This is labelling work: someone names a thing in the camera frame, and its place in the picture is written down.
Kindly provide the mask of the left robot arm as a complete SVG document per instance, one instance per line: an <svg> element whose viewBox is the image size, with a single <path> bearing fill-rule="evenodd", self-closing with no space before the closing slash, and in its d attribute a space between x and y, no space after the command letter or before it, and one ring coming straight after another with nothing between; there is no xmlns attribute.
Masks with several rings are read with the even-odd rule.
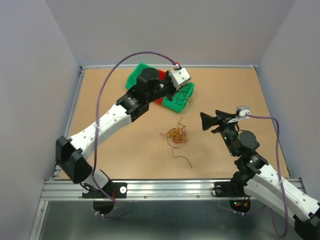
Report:
<svg viewBox="0 0 320 240"><path fill-rule="evenodd" d="M111 193L111 179L97 164L87 159L96 155L98 146L121 128L133 123L149 110L150 103L173 97L190 81L185 68L176 64L161 76L158 69L144 68L135 78L135 84L102 116L84 130L70 137L61 136L55 143L56 164L74 184L87 184L100 197Z"/></svg>

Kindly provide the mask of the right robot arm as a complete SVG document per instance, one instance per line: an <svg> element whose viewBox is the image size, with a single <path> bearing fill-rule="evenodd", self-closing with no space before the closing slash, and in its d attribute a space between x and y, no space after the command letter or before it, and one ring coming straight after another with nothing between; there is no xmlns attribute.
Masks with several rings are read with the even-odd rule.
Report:
<svg viewBox="0 0 320 240"><path fill-rule="evenodd" d="M249 107L239 106L235 113L216 110L215 116L201 112L200 118L203 131L220 134L230 155L236 158L237 172L230 181L216 182L211 194L217 198L255 198L284 218L285 230L280 237L293 226L303 240L318 240L320 202L282 177L281 169L273 168L257 152L260 144L254 133L239 128L240 121L254 118Z"/></svg>

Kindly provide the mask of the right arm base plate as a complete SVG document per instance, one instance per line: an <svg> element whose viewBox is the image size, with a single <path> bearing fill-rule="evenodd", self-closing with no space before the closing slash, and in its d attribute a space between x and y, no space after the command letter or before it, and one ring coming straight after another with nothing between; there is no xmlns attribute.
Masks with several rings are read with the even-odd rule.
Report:
<svg viewBox="0 0 320 240"><path fill-rule="evenodd" d="M217 181L211 189L211 194L217 198L244 198L249 197L244 186L231 181Z"/></svg>

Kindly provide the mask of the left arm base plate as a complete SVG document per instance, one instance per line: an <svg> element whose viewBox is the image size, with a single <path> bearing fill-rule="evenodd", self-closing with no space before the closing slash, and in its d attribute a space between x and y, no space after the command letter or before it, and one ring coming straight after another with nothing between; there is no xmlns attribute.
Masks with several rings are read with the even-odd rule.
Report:
<svg viewBox="0 0 320 240"><path fill-rule="evenodd" d="M107 198L100 190L89 184L82 184L82 198L84 199L102 199ZM117 199L125 199L127 197L128 184L126 182L112 182L102 188L110 197Z"/></svg>

